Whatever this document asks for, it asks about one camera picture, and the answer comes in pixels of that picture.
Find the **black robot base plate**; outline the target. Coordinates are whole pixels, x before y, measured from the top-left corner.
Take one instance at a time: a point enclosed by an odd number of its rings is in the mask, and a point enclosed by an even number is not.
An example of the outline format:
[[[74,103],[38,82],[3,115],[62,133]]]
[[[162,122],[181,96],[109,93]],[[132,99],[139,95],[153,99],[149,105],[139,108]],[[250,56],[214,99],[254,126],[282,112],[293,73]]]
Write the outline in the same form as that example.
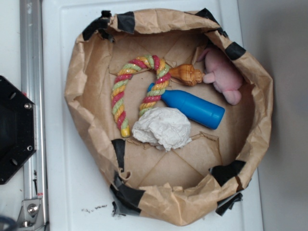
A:
[[[0,77],[0,183],[6,184],[36,151],[34,104]]]

